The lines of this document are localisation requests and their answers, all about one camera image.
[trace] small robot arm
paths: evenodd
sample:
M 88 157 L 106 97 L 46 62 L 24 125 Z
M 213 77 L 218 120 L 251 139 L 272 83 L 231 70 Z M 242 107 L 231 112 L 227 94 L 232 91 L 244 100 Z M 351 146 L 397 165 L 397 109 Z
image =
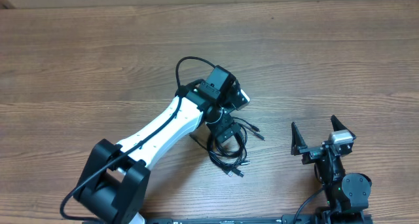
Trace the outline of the small robot arm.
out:
M 97 143 L 76 188 L 63 200 L 62 216 L 91 223 L 144 224 L 138 210 L 151 170 L 178 140 L 202 123 L 208 125 L 218 143 L 236 136 L 240 127 L 229 113 L 245 107 L 250 99 L 232 73 L 218 65 L 213 67 L 206 80 L 180 86 L 167 109 L 139 132 L 116 144 L 105 139 Z M 124 174 L 122 182 L 107 169 Z M 72 196 L 99 219 L 65 214 L 65 203 Z

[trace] white plastic part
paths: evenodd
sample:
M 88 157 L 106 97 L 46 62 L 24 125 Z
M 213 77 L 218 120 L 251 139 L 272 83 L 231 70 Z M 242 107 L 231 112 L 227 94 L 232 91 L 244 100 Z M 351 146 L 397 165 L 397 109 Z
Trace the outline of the white plastic part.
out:
M 150 122 L 147 126 L 139 132 L 130 136 L 129 138 L 120 140 L 120 149 L 125 152 L 135 146 L 141 140 L 144 140 L 148 135 L 153 133 L 163 123 L 165 123 L 172 113 L 176 110 L 179 97 L 175 97 L 169 107 L 164 110 L 155 120 Z M 197 105 L 186 98 L 182 98 L 181 107 L 177 112 L 176 118 L 164 127 L 157 135 L 147 141 L 141 149 L 137 149 L 130 153 L 130 157 L 135 160 L 144 160 L 145 167 L 152 170 L 157 161 L 180 140 L 184 135 L 193 132 L 198 128 L 203 112 L 197 109 Z
M 142 215 L 137 213 L 129 224 L 145 224 L 145 219 Z

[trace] wooden tabletop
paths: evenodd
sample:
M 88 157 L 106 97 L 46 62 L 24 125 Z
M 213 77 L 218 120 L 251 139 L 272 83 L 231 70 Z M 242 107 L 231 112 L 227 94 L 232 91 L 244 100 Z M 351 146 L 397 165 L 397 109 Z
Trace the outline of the wooden tabletop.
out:
M 354 1 L 0 10 L 0 223 L 60 221 L 93 146 L 116 143 L 171 102 L 174 68 L 199 56 L 251 98 L 234 113 L 261 129 L 250 165 L 228 177 L 190 138 L 156 165 L 146 217 L 293 214 L 319 188 L 290 155 L 335 114 L 356 135 L 347 173 L 373 181 L 376 223 L 419 222 L 419 1 Z M 181 66 L 183 83 L 211 68 Z M 202 126 L 197 135 L 206 139 Z M 325 205 L 324 195 L 304 213 Z M 72 200 L 67 212 L 88 214 Z

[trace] wood grain surface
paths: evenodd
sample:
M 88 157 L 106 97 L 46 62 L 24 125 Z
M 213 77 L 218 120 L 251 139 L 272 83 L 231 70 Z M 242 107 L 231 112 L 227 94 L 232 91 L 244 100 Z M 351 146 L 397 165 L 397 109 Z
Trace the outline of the wood grain surface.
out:
M 235 115 L 266 141 L 249 137 L 240 178 L 183 138 L 151 174 L 146 217 L 295 213 L 319 185 L 290 155 L 291 122 L 319 145 L 335 114 L 357 135 L 346 171 L 373 181 L 367 213 L 419 223 L 417 0 L 0 10 L 0 223 L 71 223 L 58 207 L 95 143 L 159 115 L 184 56 L 237 76 L 252 102 Z M 189 60 L 181 80 L 210 71 Z

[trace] wooden table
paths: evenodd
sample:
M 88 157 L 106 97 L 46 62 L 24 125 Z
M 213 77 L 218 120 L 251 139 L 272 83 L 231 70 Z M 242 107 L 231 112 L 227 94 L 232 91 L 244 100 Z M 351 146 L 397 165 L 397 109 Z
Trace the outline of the wooden table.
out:
M 160 114 L 184 56 L 237 76 L 252 102 L 235 115 L 266 141 L 249 137 L 240 178 L 183 138 L 152 172 L 147 217 L 295 213 L 319 185 L 289 153 L 291 122 L 319 145 L 335 114 L 358 136 L 346 171 L 373 180 L 367 213 L 419 222 L 417 0 L 1 10 L 0 222 L 69 223 L 58 206 L 95 143 Z M 189 60 L 180 74 L 186 83 L 210 71 Z M 67 212 L 88 214 L 75 201 Z

